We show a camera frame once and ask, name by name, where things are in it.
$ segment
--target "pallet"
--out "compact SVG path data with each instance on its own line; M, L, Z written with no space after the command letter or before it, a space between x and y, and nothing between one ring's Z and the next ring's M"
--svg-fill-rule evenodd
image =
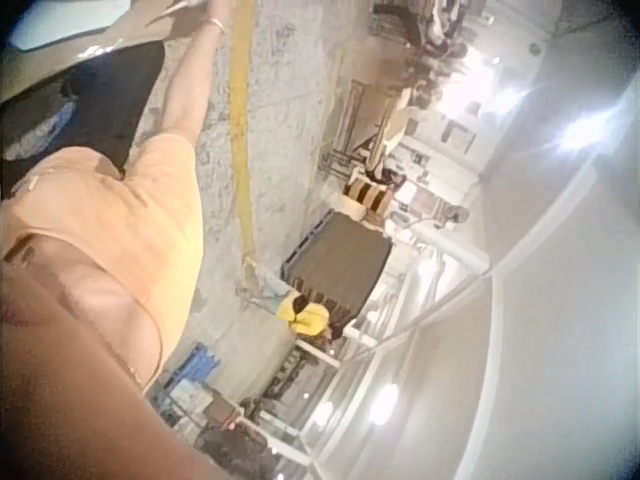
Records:
M292 265L300 258L300 256L311 246L316 235L324 228L329 219L333 216L334 211L329 210L324 216L316 223L304 236L302 241L298 244L295 250L287 257L280 267L280 278L287 281L289 277L289 270Z

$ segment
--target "yellow floor line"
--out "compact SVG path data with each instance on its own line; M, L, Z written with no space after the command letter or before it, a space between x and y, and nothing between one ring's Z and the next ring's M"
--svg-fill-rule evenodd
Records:
M247 101L253 35L254 0L236 0L231 32L231 65L229 75L229 123L231 133L231 166L236 198L236 214L240 224L242 253L256 259L253 235L253 213L249 179L247 145Z

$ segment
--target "metal pole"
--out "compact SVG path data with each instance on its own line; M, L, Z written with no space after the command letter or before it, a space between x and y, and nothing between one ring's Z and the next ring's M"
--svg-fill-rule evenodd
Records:
M245 417L240 417L238 419L238 423L242 423L249 427L250 429L258 432L267 440L267 445L271 447L272 451L275 454L282 455L285 458L288 458L292 462L297 463L298 465L302 465L303 467L308 467L311 465L311 457L309 455L302 453L297 448L292 447L291 445L284 443L279 438L274 437L269 432L263 430L251 420Z
M285 422L280 420L278 417L271 415L269 412L265 412L264 410L260 411L260 418L269 422L274 427L282 430L284 433L288 435L292 435L294 437L299 437L300 432L295 428L287 425Z

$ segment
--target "light fixture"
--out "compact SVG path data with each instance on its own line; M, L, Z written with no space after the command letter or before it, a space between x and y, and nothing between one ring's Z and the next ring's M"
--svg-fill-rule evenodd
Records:
M442 88L438 111L455 118L463 113L471 102L484 103L491 95L494 76L493 68L472 57L469 72Z
M325 427L329 423L331 415L333 415L333 403L322 402L313 413L313 421L319 427Z
M599 142L607 134L609 117L609 112L601 112L576 120L564 131L560 147L565 150L580 150Z
M398 386L394 383L382 387L369 412L369 419L375 425L382 426L387 423L398 401L398 393Z
M380 312L378 310L367 312L365 318L367 319L367 322L376 323L380 319Z

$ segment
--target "ceiling light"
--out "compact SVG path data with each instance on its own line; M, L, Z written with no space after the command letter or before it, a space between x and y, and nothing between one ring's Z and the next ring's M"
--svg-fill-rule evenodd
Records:
M313 421L319 427L325 427L329 423L331 415L333 415L333 403L323 402L318 405L318 408L313 413Z
M387 384L380 390L369 413L374 424L382 426L387 423L398 401L398 393L398 386L394 383Z
M580 150L599 142L607 134L609 116L609 112L602 112L576 120L564 131L560 147L566 150Z

